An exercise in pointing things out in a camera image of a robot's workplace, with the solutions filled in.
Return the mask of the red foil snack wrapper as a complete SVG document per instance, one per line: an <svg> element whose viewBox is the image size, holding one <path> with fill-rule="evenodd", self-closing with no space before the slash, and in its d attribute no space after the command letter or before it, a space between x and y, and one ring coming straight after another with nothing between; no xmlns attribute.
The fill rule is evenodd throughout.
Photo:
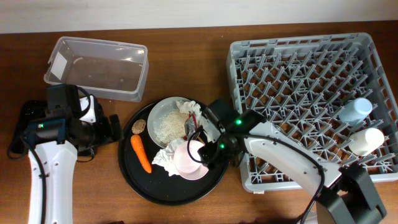
<svg viewBox="0 0 398 224"><path fill-rule="evenodd" d="M194 113L189 113L188 119L186 120L184 124L185 128L185 139L188 140L192 136L195 136L197 134L198 130L198 123L197 123L197 118Z"/></svg>

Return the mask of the pink bowl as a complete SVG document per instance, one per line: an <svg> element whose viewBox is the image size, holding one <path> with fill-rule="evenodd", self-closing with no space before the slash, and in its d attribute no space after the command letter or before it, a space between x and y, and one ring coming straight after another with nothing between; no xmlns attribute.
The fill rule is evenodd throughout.
<svg viewBox="0 0 398 224"><path fill-rule="evenodd" d="M187 180L198 180L206 176L209 169L199 162L195 162L190 156L199 161L200 155L198 150L203 147L204 144L200 141L192 140L190 145L188 142L183 142L175 151L174 154L174 165L179 175Z"/></svg>

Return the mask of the white paper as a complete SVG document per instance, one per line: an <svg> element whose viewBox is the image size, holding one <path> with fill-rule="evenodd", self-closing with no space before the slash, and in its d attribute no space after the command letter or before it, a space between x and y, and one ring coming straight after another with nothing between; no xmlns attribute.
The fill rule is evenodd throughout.
<svg viewBox="0 0 398 224"><path fill-rule="evenodd" d="M178 147L185 142L186 140L182 138L170 141L166 148L160 149L159 152L155 155L152 161L152 165L158 165L160 167L163 167L164 170L167 171L169 177L173 175L179 175L174 164L174 155Z"/></svg>

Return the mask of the orange carrot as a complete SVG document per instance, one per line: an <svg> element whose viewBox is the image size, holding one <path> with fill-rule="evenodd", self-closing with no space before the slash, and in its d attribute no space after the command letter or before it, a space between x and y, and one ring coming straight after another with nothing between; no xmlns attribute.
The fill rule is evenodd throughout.
<svg viewBox="0 0 398 224"><path fill-rule="evenodd" d="M141 163L142 168L147 173L150 174L152 172L152 167L151 167L151 164L146 156L146 152L145 152L144 145L143 145L140 135L133 134L131 136L130 142L131 142L131 146L132 146L134 152L136 153L136 156L137 156L139 162Z"/></svg>

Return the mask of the light blue cup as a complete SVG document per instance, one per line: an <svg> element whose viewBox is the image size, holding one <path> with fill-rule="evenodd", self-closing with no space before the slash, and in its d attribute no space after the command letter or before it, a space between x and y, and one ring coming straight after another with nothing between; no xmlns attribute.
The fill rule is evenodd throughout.
<svg viewBox="0 0 398 224"><path fill-rule="evenodd" d="M368 99L357 98L344 105L343 111L338 117L342 122L355 126L362 122L372 110L373 105Z"/></svg>

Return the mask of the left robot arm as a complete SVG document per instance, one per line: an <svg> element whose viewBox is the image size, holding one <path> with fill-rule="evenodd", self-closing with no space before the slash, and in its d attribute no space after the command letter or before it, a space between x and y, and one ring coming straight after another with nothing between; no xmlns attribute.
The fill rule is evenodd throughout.
<svg viewBox="0 0 398 224"><path fill-rule="evenodd" d="M73 173L80 153L122 138L116 114L105 116L96 97L76 85L47 88L44 118L28 123L20 139L32 181L29 223L72 223Z"/></svg>

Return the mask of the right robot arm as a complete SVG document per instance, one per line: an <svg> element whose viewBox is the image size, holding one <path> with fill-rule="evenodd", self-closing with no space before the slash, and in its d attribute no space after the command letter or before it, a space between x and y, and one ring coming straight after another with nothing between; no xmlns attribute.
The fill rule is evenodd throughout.
<svg viewBox="0 0 398 224"><path fill-rule="evenodd" d="M251 154L283 172L312 199L299 223L379 223L387 211L367 170L358 163L341 167L282 134L253 110L240 114L223 100L202 108L220 136L199 149L208 168Z"/></svg>

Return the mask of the white cup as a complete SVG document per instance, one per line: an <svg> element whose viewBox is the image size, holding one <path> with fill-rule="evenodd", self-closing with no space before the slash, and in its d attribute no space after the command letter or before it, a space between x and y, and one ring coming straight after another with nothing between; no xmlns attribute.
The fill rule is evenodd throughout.
<svg viewBox="0 0 398 224"><path fill-rule="evenodd" d="M381 130L377 128L367 128L349 137L352 142L348 145L351 152L357 156L367 156L380 147L385 138Z"/></svg>

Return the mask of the white tissue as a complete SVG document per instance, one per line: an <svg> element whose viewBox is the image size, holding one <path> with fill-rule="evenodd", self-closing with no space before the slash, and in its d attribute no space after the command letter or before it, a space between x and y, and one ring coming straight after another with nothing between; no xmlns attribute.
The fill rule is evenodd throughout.
<svg viewBox="0 0 398 224"><path fill-rule="evenodd" d="M196 101L176 101L179 112L183 114L194 114L198 124L203 124L201 106Z"/></svg>

